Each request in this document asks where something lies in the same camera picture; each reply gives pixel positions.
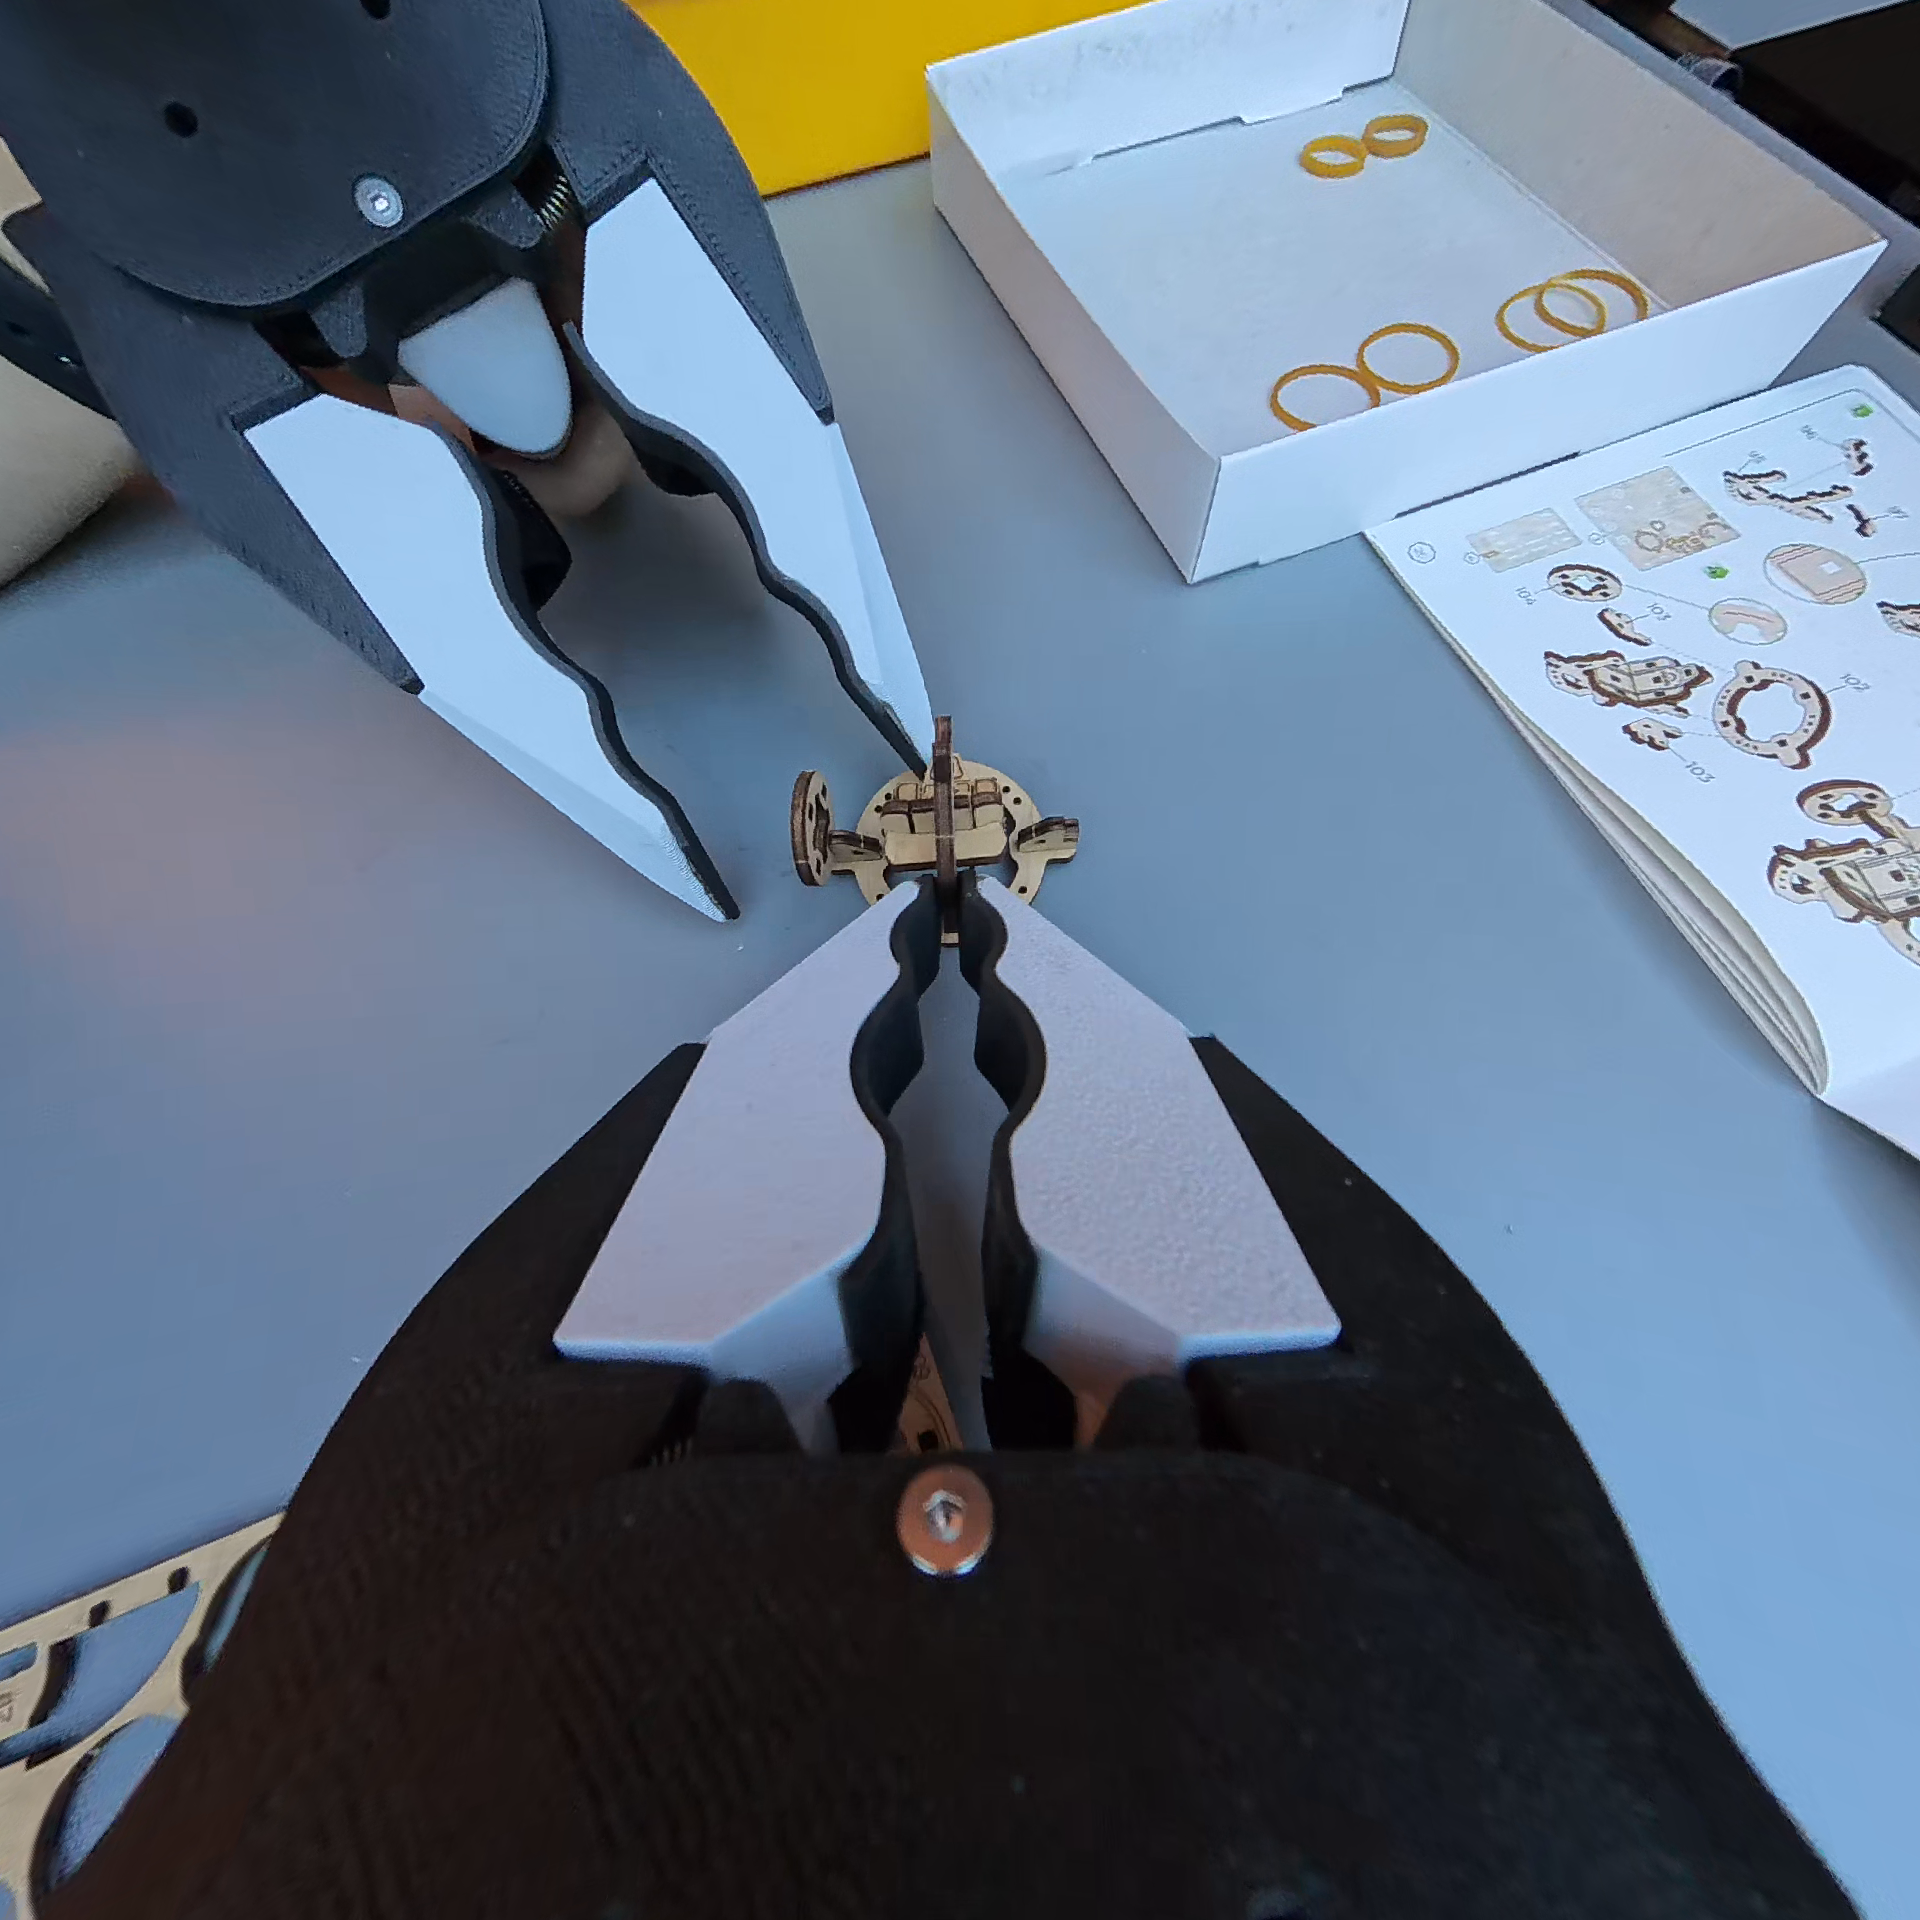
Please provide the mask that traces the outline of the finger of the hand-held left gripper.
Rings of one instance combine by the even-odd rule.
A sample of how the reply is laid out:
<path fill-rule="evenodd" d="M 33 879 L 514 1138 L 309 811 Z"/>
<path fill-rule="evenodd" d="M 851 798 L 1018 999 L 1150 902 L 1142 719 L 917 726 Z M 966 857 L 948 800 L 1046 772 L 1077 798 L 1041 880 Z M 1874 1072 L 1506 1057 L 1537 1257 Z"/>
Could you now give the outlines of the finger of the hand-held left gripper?
<path fill-rule="evenodd" d="M 426 707 L 642 879 L 714 921 L 738 916 L 681 808 L 627 754 L 606 690 L 514 603 L 508 514 L 459 442 L 317 395 L 247 444 L 404 654 Z"/>
<path fill-rule="evenodd" d="M 921 662 L 841 427 L 810 407 L 659 180 L 587 226 L 573 343 L 635 450 L 719 494 L 764 588 L 805 615 L 855 707 L 923 770 Z"/>

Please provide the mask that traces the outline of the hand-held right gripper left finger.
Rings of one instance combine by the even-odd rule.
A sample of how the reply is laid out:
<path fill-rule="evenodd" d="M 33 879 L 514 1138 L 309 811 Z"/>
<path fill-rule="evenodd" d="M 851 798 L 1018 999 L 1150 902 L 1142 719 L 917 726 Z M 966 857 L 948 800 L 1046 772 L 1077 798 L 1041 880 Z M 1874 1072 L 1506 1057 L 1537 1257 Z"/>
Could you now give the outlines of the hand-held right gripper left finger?
<path fill-rule="evenodd" d="M 919 1072 L 941 955 L 933 882 L 900 886 L 709 1035 L 556 1342 L 780 1396 L 811 1451 L 885 1451 L 921 1345 L 889 1121 Z"/>

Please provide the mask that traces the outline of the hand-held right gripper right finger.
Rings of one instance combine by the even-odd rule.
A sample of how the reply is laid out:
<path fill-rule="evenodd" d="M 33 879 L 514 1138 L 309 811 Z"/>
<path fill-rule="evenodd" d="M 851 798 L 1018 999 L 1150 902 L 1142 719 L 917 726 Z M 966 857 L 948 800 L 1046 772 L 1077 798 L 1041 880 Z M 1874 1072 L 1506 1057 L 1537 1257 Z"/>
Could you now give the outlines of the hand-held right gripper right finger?
<path fill-rule="evenodd" d="M 1321 1350 L 1337 1314 L 1171 1012 L 1002 886 L 963 902 L 1006 1104 L 981 1280 L 997 1449 L 1063 1449 L 1138 1377 Z"/>

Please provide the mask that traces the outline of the wooden horseshoe-shaped part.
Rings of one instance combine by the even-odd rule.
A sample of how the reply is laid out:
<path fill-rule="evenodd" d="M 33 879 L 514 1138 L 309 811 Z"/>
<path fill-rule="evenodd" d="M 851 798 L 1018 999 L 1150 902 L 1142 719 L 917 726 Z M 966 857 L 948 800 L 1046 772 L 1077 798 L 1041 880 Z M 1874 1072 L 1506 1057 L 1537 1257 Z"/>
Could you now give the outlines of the wooden horseshoe-shaped part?
<path fill-rule="evenodd" d="M 995 770 L 1002 779 L 1002 790 L 1006 794 L 1006 804 L 1012 815 L 1012 846 L 1011 856 L 995 867 L 1012 867 L 1014 880 L 1012 891 L 1031 902 L 1033 894 L 1041 890 L 1044 871 L 1052 862 L 1070 860 L 1077 852 L 1078 842 L 1078 824 L 1066 817 L 1041 817 L 1035 802 L 1023 794 L 1023 790 Z M 903 778 L 889 782 L 859 815 L 855 830 L 857 835 L 857 865 L 851 879 L 859 886 L 862 894 L 876 903 L 879 902 L 889 887 L 908 875 L 889 875 L 885 871 L 885 852 L 879 846 L 879 804 L 889 798 L 889 790 L 897 787 Z"/>

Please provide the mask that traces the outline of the small wooden model assembly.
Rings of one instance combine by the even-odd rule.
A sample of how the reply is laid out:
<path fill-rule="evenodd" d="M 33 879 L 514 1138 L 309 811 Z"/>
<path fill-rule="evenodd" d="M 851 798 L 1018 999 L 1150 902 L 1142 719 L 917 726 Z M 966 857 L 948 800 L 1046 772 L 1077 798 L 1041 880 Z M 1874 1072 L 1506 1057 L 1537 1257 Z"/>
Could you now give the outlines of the small wooden model assembly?
<path fill-rule="evenodd" d="M 935 879 L 941 942 L 959 944 L 959 875 L 1002 865 L 1012 846 L 1012 815 L 995 769 L 981 772 L 953 753 L 953 720 L 933 723 L 923 778 L 903 778 L 879 804 L 879 846 L 889 875 Z"/>

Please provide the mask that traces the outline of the person's left forearm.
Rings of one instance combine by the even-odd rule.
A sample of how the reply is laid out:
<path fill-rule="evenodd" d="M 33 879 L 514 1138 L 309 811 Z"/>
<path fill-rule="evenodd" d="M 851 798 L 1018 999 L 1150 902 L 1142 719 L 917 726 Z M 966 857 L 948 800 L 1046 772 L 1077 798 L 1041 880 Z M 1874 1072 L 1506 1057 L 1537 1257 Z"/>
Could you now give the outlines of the person's left forearm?
<path fill-rule="evenodd" d="M 121 427 L 2 363 L 2 585 L 44 558 L 137 472 Z"/>

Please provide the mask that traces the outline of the person's left hand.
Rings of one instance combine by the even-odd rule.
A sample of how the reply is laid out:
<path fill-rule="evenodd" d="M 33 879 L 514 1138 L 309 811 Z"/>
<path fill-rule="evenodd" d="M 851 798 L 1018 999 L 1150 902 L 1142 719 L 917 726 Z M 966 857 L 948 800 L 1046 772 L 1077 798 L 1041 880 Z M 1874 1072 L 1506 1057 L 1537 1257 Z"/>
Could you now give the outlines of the person's left hand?
<path fill-rule="evenodd" d="M 565 448 L 549 460 L 495 450 L 489 462 L 516 479 L 554 519 L 597 513 L 635 472 L 633 448 L 603 412 L 579 414 Z"/>

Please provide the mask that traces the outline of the yellow plastic bin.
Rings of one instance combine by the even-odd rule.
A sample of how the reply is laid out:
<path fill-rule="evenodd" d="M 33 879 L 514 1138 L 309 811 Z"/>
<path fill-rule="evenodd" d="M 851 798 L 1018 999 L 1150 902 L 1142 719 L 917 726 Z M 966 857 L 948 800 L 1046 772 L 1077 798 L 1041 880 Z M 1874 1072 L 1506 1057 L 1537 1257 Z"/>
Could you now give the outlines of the yellow plastic bin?
<path fill-rule="evenodd" d="M 635 2 L 764 196 L 929 152 L 929 64 L 1118 2 Z"/>

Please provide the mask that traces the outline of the black wristband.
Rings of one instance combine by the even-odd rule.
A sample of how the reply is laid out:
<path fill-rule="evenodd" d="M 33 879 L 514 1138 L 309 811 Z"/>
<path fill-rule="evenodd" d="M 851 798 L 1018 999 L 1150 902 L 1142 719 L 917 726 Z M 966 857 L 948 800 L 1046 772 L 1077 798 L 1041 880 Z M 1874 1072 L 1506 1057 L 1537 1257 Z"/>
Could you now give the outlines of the black wristband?
<path fill-rule="evenodd" d="M 74 252 L 75 235 L 46 206 L 37 204 L 7 216 L 2 352 L 26 376 L 111 422 L 111 407 L 84 367 L 74 328 L 38 276 L 46 256 L 66 264 Z"/>

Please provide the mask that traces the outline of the small wooden wheel part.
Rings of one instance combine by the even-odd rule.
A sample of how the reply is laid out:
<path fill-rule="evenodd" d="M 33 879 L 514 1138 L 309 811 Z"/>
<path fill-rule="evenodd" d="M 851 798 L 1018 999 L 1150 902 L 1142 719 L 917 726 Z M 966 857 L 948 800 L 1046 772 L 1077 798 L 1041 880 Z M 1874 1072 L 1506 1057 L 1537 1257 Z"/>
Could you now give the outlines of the small wooden wheel part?
<path fill-rule="evenodd" d="M 798 879 L 806 887 L 822 887 L 828 879 L 853 874 L 857 867 L 857 835 L 831 824 L 831 796 L 818 770 L 802 770 L 789 810 L 789 843 Z"/>

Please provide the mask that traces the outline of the white cardboard tray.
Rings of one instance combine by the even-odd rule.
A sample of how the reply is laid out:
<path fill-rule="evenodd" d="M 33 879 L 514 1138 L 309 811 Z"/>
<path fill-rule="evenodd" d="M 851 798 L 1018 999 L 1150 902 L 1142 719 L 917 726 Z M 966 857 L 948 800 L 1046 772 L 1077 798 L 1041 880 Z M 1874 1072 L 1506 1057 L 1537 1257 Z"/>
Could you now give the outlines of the white cardboard tray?
<path fill-rule="evenodd" d="M 1315 132 L 1418 113 L 1353 180 Z M 1189 580 L 1285 561 L 1767 387 L 1883 239 L 1549 4 L 1199 4 L 1090 16 L 929 68 L 933 200 Z M 1522 356 L 1497 305 L 1575 268 L 1652 316 Z M 1443 391 L 1286 433 L 1285 368 L 1391 321 Z"/>

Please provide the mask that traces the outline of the open instruction booklet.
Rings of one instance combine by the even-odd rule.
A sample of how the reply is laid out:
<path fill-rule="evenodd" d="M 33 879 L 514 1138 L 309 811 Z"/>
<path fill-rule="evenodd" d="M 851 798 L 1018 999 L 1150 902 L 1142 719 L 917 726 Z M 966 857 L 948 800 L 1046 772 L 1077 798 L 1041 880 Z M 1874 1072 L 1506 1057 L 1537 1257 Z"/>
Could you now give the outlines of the open instruction booklet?
<path fill-rule="evenodd" d="M 1838 368 L 1366 536 L 1804 1083 L 1917 1151 L 1917 422 Z"/>

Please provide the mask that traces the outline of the group of yellow rubber bands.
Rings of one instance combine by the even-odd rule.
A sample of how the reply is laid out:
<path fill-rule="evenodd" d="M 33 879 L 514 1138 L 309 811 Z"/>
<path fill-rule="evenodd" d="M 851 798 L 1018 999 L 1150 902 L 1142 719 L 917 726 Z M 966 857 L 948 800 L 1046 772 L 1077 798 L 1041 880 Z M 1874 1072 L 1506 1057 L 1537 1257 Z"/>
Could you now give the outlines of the group of yellow rubber bands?
<path fill-rule="evenodd" d="M 1357 132 L 1315 132 L 1295 163 L 1309 179 L 1340 183 L 1369 168 L 1409 161 L 1429 143 L 1430 123 L 1418 113 L 1385 113 Z M 1612 268 L 1575 268 L 1508 292 L 1492 314 L 1497 339 L 1522 356 L 1598 340 L 1652 316 L 1650 292 Z M 1269 414 L 1292 434 L 1317 427 L 1305 406 L 1353 390 L 1362 412 L 1391 401 L 1443 391 L 1463 368 L 1454 335 L 1427 321 L 1391 321 L 1362 337 L 1345 363 L 1301 363 L 1273 380 Z"/>

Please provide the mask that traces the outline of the laser-cut plywood sheet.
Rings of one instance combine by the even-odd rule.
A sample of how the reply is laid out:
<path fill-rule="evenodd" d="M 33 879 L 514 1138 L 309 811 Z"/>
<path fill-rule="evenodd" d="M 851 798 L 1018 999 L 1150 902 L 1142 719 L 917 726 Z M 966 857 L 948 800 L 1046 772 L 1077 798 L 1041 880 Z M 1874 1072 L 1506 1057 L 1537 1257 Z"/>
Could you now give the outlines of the laser-cut plywood sheet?
<path fill-rule="evenodd" d="M 935 1577 L 972 1572 L 991 1545 L 991 1497 L 955 1462 L 959 1440 L 923 1340 L 897 1424 L 894 1451 L 917 1468 L 897 1532 Z M 46 1916 L 121 1815 L 225 1651 L 281 1521 L 269 1514 L 4 1625 L 4 1916 Z"/>

